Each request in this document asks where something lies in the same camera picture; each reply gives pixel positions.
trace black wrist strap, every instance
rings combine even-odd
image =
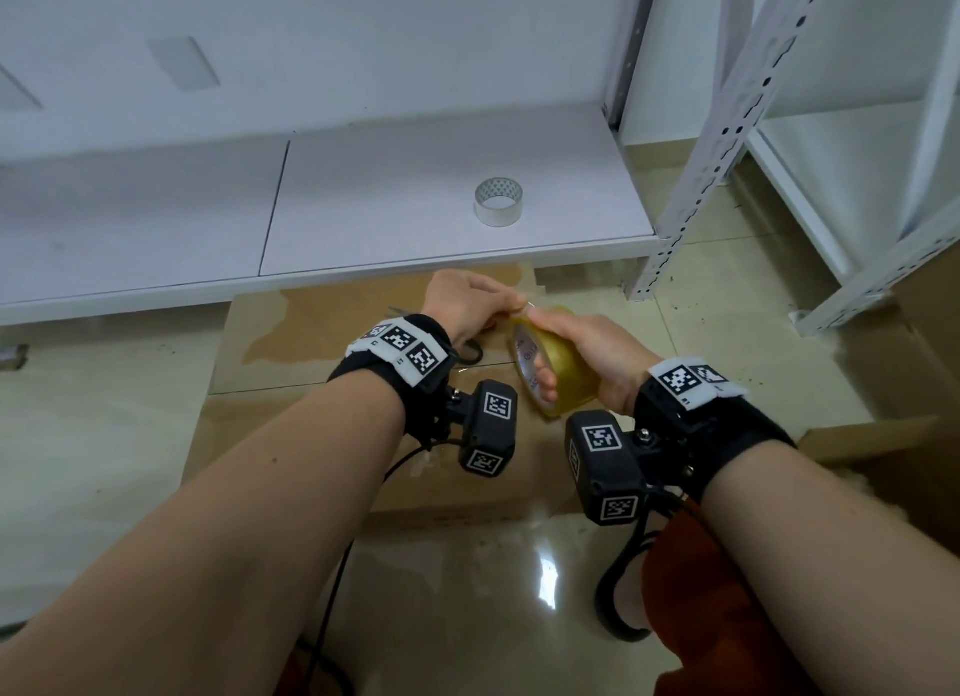
[[[429,450],[434,440],[446,437],[447,384],[450,379],[450,369],[457,361],[457,353],[453,350],[447,330],[436,319],[425,314],[410,314],[403,318],[432,335],[444,349],[449,350],[449,356],[441,367],[433,370],[422,383],[411,387],[390,362],[385,362],[373,352],[366,351],[354,352],[344,357],[337,368],[330,373],[327,381],[330,382],[358,369],[368,369],[379,375],[396,390],[396,394],[403,401],[403,408],[406,411],[403,432],[412,435],[420,445]]]
[[[786,431],[743,397],[722,397],[688,411],[656,379],[640,388],[633,407],[636,428],[664,438],[676,453],[673,475],[700,502],[707,485],[731,460],[765,440],[796,448]]]

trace orange cloth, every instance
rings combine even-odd
[[[642,579],[651,627],[683,664],[657,679],[654,696],[820,693],[734,561],[688,511],[660,533]]]

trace yellow packing tape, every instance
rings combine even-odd
[[[554,307],[554,310],[569,311],[565,307]],[[584,362],[573,342],[539,329],[526,316],[518,316],[513,320],[511,336],[513,360],[527,391],[543,414],[551,417],[563,415],[597,396],[600,378]],[[540,397],[537,368],[534,365],[537,355],[542,355],[544,364],[557,375],[559,398],[554,403],[548,403]]]

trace clear tape roll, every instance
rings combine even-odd
[[[523,188],[509,177],[492,177],[477,186],[473,212],[480,221],[494,228],[513,225],[523,214]]]
[[[554,307],[554,310],[569,311],[565,307]],[[544,415],[558,417],[576,410],[597,396],[600,377],[584,362],[573,342],[539,329],[526,316],[518,316],[513,320],[510,350],[527,392]],[[537,355],[541,355],[543,363],[557,376],[556,402],[548,403],[540,396],[540,383],[534,364]]]

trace tiled floor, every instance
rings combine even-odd
[[[638,175],[647,207],[676,169]],[[608,314],[664,356],[701,355],[798,435],[871,419],[834,361],[833,336],[799,338],[788,312],[834,282],[776,206],[721,188],[655,299],[618,289],[625,262],[545,268],[551,302]],[[174,490],[224,306],[0,329],[31,359],[0,373],[0,623],[29,616]],[[676,658],[654,638],[614,641],[594,584],[628,532],[580,516],[361,542],[328,650],[365,696],[649,693]]]

